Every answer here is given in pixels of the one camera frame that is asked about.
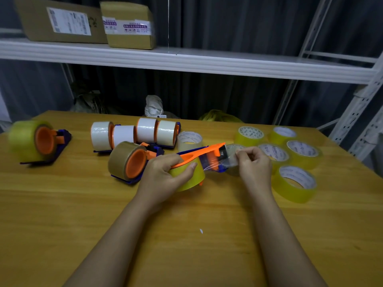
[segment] clear tape roll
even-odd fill
[[[134,179],[146,165],[145,150],[143,146],[126,141],[121,142],[109,156],[109,173],[126,181]]]
[[[296,187],[286,179],[294,180],[303,188]],[[316,193],[317,183],[314,176],[296,166],[282,166],[273,176],[272,186],[280,196],[292,202],[304,203]]]
[[[268,135],[268,140],[271,143],[284,145],[286,140],[291,140],[296,137],[295,131],[287,127],[275,127]]]
[[[226,145],[227,157],[229,159],[229,165],[231,166],[230,168],[226,170],[227,174],[230,174],[232,176],[239,176],[239,167],[238,167],[238,159],[237,159],[236,151],[238,149],[243,149],[243,148],[245,147],[239,144]]]
[[[161,120],[157,127],[157,144],[164,146],[174,146],[177,137],[176,122]]]
[[[201,161],[199,160],[198,157],[180,167],[170,169],[169,173],[171,176],[176,177],[180,175],[191,163],[194,163],[194,162],[197,162],[197,166],[194,169],[194,174],[192,178],[188,182],[186,182],[184,185],[179,187],[177,191],[184,191],[189,188],[192,188],[196,186],[197,184],[201,183],[205,179],[205,172],[203,171]]]
[[[177,137],[178,152],[197,149],[203,146],[202,136],[196,132],[183,131]]]
[[[265,134],[254,127],[240,127],[234,136],[234,144],[239,144],[245,147],[256,146],[262,142]]]
[[[283,148],[283,146],[276,144],[260,144],[258,147],[271,158],[271,163],[273,164],[273,174],[276,170],[282,166],[290,163],[290,155]]]
[[[93,149],[95,151],[112,150],[112,122],[94,122],[90,128]]]
[[[113,148],[123,141],[134,143],[134,126],[115,126],[113,129],[112,141]]]
[[[307,170],[316,168],[323,156],[321,150],[302,141],[290,140],[286,146],[291,157],[290,164]]]
[[[137,122],[137,142],[157,142],[158,120],[151,118],[140,118]]]
[[[8,135],[11,151],[22,163],[50,160],[57,147],[52,130],[45,121],[15,122]]]

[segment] person's left hand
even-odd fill
[[[160,155],[149,160],[142,175],[135,198],[149,209],[167,200],[181,185],[191,179],[197,163],[192,163],[177,177],[171,176],[170,168],[183,159],[178,154]]]

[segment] wooden table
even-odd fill
[[[61,286],[137,189],[110,177],[108,156],[93,153],[89,129],[94,121],[132,125],[138,117],[49,111],[36,119],[69,130],[73,140],[53,165],[28,167],[0,135],[2,286]],[[232,143],[240,126],[181,123],[204,144]],[[330,286],[381,286],[383,179],[318,130],[294,130],[324,158],[312,171],[318,193],[311,201],[292,203],[274,193],[293,231]],[[176,194],[148,221],[129,285],[265,286],[256,240],[241,180],[208,173],[202,187]]]

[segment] cardboard box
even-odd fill
[[[98,8],[51,0],[15,0],[15,5],[32,41],[108,43]]]
[[[153,16],[147,6],[128,2],[101,2],[100,7],[110,47],[156,47]]]

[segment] forearm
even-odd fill
[[[256,230],[271,286],[327,286],[300,246],[271,192],[256,198]]]
[[[123,286],[148,214],[149,210],[133,198],[64,287]]]

